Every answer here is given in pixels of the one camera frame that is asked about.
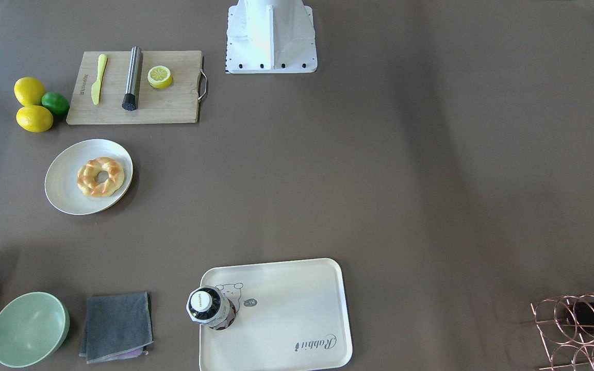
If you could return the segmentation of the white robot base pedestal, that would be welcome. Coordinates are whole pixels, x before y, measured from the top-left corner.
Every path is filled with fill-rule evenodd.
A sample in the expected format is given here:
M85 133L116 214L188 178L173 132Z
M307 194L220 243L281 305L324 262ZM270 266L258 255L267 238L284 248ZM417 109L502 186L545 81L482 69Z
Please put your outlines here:
M238 1L228 8L227 26L226 73L318 69L313 11L302 1Z

